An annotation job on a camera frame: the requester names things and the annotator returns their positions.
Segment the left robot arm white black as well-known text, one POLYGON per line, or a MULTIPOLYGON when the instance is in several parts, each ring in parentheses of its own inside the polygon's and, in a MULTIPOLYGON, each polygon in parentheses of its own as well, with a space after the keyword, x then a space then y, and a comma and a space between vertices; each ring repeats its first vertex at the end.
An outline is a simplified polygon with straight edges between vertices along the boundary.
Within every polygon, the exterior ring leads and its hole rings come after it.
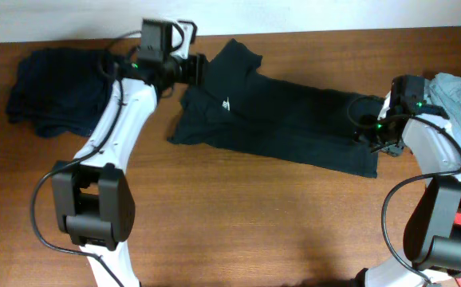
POLYGON ((121 59, 104 55, 99 72, 112 94, 89 140, 70 162, 50 172, 58 228, 89 260, 99 286, 138 286, 128 238, 136 206, 126 179, 132 150, 163 91, 199 85, 206 58, 191 54, 197 25, 143 19, 139 45, 121 59))

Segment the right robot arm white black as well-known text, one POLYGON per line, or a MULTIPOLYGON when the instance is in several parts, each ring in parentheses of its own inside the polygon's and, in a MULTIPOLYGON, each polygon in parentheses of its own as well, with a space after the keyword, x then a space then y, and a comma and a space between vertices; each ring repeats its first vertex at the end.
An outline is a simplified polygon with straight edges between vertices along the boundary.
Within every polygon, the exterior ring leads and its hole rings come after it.
POLYGON ((396 77, 379 116, 358 128, 374 151, 399 155, 408 148, 421 173, 385 197, 381 229, 392 256, 360 271, 351 284, 439 286, 461 278, 461 77, 396 77), (403 248, 396 251, 387 231, 388 204, 402 187, 419 180, 425 190, 405 226, 403 248))

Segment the black Nike t-shirt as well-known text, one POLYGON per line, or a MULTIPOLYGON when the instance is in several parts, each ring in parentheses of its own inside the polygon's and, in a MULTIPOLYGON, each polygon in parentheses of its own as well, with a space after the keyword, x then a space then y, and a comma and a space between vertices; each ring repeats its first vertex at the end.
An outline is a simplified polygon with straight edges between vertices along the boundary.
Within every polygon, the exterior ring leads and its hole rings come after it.
POLYGON ((209 62, 202 85, 180 103, 172 144, 212 147, 377 176, 378 156, 355 122, 375 119, 379 99, 263 76, 262 56, 230 40, 209 62))

